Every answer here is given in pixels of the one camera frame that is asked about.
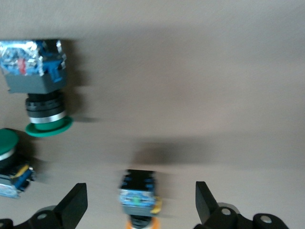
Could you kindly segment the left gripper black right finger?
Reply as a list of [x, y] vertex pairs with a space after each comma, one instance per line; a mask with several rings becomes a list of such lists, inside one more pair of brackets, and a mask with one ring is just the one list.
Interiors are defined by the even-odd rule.
[[201, 223], [196, 229], [251, 229], [253, 223], [230, 205], [220, 206], [204, 181], [195, 185], [195, 205]]

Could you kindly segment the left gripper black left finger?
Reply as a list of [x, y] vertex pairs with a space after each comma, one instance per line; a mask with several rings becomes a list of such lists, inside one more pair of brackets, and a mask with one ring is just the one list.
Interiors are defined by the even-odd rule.
[[88, 208], [87, 185], [76, 184], [52, 210], [41, 210], [18, 229], [74, 229]]

